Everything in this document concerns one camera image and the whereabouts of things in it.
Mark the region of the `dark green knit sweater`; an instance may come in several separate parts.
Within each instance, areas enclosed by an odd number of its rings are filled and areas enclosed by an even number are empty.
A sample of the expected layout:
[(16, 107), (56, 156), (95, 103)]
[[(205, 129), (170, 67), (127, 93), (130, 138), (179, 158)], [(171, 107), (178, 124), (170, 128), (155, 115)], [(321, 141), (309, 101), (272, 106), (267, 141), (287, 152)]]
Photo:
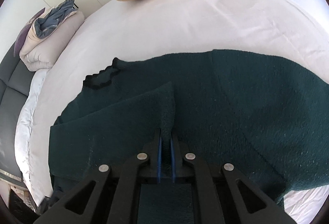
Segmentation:
[(88, 75), (50, 129), (51, 199), (102, 164), (123, 164), (157, 130), (163, 152), (175, 135), (276, 202), (328, 184), (328, 84), (288, 59), (213, 50), (116, 58)]

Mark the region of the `white mattress edge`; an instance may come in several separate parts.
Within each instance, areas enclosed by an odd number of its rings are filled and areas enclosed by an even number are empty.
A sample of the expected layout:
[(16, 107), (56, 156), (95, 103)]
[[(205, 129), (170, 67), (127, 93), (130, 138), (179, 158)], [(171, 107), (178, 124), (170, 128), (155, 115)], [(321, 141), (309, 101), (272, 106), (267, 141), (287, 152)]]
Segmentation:
[(29, 177), (29, 151), (30, 137), (34, 124), (33, 116), (48, 72), (48, 69), (40, 69), (34, 74), (28, 97), (20, 111), (16, 125), (15, 159), (25, 181)]

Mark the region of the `white bed sheet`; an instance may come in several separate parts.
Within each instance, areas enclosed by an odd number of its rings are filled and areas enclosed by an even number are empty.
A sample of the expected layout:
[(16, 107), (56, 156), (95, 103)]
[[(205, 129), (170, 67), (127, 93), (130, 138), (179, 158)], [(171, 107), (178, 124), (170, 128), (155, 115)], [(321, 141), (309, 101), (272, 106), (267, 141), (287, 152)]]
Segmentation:
[(30, 136), (30, 193), (52, 193), (50, 127), (89, 74), (114, 58), (146, 60), (169, 53), (237, 49), (284, 57), (328, 81), (328, 27), (318, 27), (293, 0), (112, 0), (77, 30), (42, 86)]

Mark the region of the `pale pink folded duvet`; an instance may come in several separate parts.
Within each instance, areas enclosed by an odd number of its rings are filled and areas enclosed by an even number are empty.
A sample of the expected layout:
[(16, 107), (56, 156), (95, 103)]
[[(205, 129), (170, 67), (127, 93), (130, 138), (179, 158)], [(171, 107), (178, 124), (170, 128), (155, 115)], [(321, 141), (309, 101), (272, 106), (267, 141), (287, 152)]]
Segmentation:
[(32, 25), (19, 52), (20, 59), (28, 70), (35, 72), (53, 67), (84, 20), (81, 11), (74, 11), (51, 34), (42, 39), (37, 37), (36, 28)]

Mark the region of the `blue grey crumpled cloth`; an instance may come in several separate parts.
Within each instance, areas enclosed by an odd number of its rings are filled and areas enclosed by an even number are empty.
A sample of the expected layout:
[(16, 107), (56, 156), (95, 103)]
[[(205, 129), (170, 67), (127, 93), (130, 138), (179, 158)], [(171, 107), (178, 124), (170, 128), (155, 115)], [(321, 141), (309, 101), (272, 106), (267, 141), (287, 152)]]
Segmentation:
[(45, 39), (51, 35), (68, 17), (75, 14), (74, 0), (66, 0), (57, 7), (53, 7), (44, 16), (38, 17), (33, 24), (38, 39)]

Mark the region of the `purple pillow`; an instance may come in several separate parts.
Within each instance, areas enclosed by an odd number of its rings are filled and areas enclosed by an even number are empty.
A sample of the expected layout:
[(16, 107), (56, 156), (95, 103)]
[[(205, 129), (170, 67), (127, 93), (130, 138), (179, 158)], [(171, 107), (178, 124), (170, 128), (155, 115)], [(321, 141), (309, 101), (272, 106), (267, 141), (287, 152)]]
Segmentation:
[(40, 11), (38, 11), (32, 18), (30, 18), (28, 20), (28, 22), (25, 24), (25, 26), (22, 28), (22, 30), (19, 32), (15, 44), (14, 44), (14, 52), (13, 52), (13, 56), (16, 57), (19, 52), (22, 49), (22, 46), (24, 45), (24, 42), (26, 40), (28, 31), (30, 29), (30, 27), (32, 26), (33, 22), (40, 17), (43, 13), (45, 12), (45, 8), (41, 9)]

